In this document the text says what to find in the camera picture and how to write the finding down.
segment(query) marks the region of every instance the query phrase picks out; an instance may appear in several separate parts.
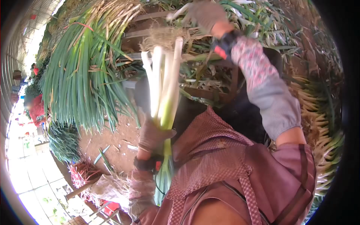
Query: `floral arm sleeve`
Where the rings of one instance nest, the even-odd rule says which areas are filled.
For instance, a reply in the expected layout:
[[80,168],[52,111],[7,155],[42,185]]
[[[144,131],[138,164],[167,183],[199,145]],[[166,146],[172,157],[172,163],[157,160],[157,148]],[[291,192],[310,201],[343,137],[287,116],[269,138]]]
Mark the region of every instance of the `floral arm sleeve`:
[[133,169],[130,175],[129,216],[137,220],[142,212],[155,205],[155,181],[148,171]]
[[291,96],[257,40],[239,37],[231,58],[244,74],[249,101],[260,108],[262,124],[271,139],[276,140],[288,129],[301,127],[299,101]]

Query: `work glove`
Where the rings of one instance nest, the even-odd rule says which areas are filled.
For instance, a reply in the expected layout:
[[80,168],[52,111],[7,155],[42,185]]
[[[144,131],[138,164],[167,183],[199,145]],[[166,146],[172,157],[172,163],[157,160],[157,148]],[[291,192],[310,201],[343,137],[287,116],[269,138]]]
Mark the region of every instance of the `work glove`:
[[144,125],[140,129],[138,146],[144,151],[153,153],[166,139],[174,137],[175,134],[175,130],[160,130],[151,116],[146,115]]
[[193,2],[189,6],[183,23],[186,24],[190,20],[196,21],[206,33],[210,33],[212,27],[217,22],[228,23],[228,17],[224,8],[220,4],[210,1]]

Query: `red tag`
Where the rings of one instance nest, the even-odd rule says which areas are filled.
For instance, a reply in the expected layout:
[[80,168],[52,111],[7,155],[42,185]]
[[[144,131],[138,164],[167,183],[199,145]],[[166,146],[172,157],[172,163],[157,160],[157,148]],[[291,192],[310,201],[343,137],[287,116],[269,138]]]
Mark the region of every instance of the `red tag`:
[[161,167],[161,161],[157,161],[155,166],[156,171],[159,171],[160,167]]
[[218,54],[220,57],[222,57],[223,59],[227,58],[226,52],[222,48],[220,48],[218,45],[215,47],[214,52],[216,54]]

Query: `black wrist strap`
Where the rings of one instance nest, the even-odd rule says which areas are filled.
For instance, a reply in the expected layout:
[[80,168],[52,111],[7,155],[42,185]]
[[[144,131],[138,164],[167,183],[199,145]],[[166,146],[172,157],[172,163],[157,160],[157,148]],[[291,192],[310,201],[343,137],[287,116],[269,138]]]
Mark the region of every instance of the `black wrist strap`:
[[225,33],[219,40],[215,40],[212,44],[214,52],[225,60],[231,61],[231,50],[237,43],[237,38],[242,36],[239,30],[233,30]]
[[149,160],[141,160],[135,156],[134,166],[140,171],[152,171],[155,175],[159,172],[163,161],[164,157],[159,154],[152,155]]

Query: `plastic bag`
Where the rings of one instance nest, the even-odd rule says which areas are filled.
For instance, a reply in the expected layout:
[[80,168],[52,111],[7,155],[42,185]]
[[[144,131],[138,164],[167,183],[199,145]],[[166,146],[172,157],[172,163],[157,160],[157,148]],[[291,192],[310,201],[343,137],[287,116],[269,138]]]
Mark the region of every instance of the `plastic bag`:
[[97,198],[119,203],[128,212],[129,182],[126,178],[103,174],[92,186],[90,193]]

